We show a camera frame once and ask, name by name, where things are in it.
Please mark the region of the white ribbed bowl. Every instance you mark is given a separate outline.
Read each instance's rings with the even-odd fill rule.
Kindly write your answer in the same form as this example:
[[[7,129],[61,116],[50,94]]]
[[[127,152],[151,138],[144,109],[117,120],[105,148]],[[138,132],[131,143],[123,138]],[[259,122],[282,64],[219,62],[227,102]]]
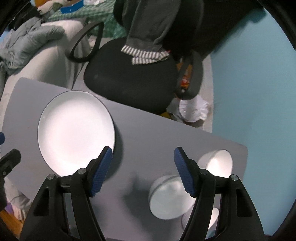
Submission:
[[[193,210],[193,207],[192,206],[183,216],[182,216],[182,219],[181,219],[181,222],[182,222],[182,227],[183,229],[185,229],[188,221],[189,221],[189,218],[191,216],[191,213],[192,213],[192,210]],[[209,223],[209,226],[208,226],[208,229],[210,229],[213,224],[215,223],[215,221],[218,219],[218,215],[219,215],[219,209],[214,207],[212,209],[212,214],[211,214],[211,219],[210,219],[210,223]]]
[[[151,213],[162,220],[179,218],[193,207],[195,200],[185,191],[177,175],[166,175],[155,180],[148,197]]]
[[[214,150],[201,156],[197,161],[201,169],[218,177],[228,178],[232,174],[233,159],[227,150]]]

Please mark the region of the white plate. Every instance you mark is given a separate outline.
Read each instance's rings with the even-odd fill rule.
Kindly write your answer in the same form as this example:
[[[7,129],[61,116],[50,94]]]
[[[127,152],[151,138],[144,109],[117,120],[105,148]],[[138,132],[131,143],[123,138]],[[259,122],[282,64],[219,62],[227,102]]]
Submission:
[[[46,164],[58,176],[72,175],[115,146],[112,117],[97,97],[72,90],[54,97],[38,124],[38,144]]]

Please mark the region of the white crumpled bag on floor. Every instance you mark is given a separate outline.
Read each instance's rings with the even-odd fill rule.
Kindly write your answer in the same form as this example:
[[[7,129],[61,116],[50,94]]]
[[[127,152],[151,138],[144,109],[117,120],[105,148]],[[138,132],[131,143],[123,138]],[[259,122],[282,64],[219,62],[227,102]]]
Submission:
[[[200,95],[190,100],[174,98],[166,111],[178,122],[196,123],[206,120],[209,113],[209,103]]]

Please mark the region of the yellow toy on floor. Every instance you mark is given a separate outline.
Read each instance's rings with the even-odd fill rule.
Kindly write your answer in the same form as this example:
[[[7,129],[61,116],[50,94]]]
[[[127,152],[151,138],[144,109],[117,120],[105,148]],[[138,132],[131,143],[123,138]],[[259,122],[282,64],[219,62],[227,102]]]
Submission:
[[[176,92],[184,92],[189,88],[193,66],[190,59],[177,64],[178,76]]]

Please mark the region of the grey bed with sheet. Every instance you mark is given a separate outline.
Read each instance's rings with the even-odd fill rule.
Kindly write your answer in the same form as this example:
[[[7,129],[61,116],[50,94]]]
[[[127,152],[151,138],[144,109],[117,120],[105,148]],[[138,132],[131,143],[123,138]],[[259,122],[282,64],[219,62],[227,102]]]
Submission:
[[[4,117],[6,107],[16,82],[21,78],[29,78],[44,83],[72,89],[81,71],[82,64],[74,63],[65,56],[65,49],[69,41],[84,27],[85,19],[61,20],[44,23],[45,26],[60,26],[65,33],[59,40],[49,41],[31,58],[22,69],[6,78],[1,96],[1,118]]]

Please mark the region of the black office chair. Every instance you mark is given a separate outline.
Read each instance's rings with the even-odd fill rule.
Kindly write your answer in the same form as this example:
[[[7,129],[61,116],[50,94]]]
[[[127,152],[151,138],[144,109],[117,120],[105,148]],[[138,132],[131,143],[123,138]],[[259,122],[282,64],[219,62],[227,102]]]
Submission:
[[[116,1],[113,9],[114,17],[121,26],[124,2]],[[200,54],[182,46],[181,24],[178,21],[182,18],[184,6],[185,1],[181,1],[177,16],[163,39],[163,48],[169,53],[164,61],[132,65],[132,56],[121,51],[127,35],[102,44],[104,23],[99,21],[80,30],[71,39],[65,55],[72,62],[87,64],[83,80],[94,93],[149,113],[162,114],[175,97],[193,99],[202,84]],[[176,92],[177,64],[187,59],[193,66],[190,85],[184,92]]]

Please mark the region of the grey crumpled duvet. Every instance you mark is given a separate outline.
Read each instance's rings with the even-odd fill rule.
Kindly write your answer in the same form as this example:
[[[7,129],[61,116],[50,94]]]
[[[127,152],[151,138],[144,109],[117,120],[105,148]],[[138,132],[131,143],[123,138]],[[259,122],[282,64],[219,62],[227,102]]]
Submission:
[[[41,18],[33,17],[15,31],[11,31],[1,47],[1,69],[12,75],[23,68],[32,56],[51,40],[59,40],[65,30],[61,26],[43,25]]]

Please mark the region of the blue cardboard box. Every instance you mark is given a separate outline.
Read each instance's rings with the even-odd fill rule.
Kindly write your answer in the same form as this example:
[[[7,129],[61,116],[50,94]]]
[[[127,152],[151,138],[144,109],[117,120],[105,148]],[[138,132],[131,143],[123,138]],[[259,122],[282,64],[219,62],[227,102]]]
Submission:
[[[72,0],[65,4],[60,11],[62,14],[73,13],[84,6],[83,0]]]

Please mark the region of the dark grey towel striped edge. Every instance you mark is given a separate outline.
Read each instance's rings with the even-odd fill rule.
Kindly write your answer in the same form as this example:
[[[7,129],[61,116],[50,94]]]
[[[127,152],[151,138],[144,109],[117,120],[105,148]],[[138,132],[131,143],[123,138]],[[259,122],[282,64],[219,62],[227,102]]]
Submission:
[[[132,65],[147,65],[169,57],[163,39],[171,28],[181,1],[125,1],[122,21],[127,32],[121,51],[132,56]]]

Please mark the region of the green checkered tablecloth table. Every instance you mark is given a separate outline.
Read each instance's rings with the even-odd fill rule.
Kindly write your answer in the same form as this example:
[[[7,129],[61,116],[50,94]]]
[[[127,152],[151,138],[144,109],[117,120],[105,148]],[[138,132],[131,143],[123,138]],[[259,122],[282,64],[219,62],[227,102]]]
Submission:
[[[108,0],[98,5],[86,5],[75,12],[63,14],[61,10],[57,10],[51,15],[46,22],[54,22],[70,19],[85,19],[85,23],[95,21],[104,22],[103,36],[104,38],[123,38],[126,37],[125,29],[116,21],[113,9],[115,1]]]

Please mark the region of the black coats on wall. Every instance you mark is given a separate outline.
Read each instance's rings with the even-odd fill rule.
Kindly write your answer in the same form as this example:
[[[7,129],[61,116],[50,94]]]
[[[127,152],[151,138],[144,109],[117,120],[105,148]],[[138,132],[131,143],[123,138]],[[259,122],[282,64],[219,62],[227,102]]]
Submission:
[[[185,1],[178,21],[182,46],[198,52],[204,59],[250,13],[259,14],[255,22],[265,16],[258,1]]]

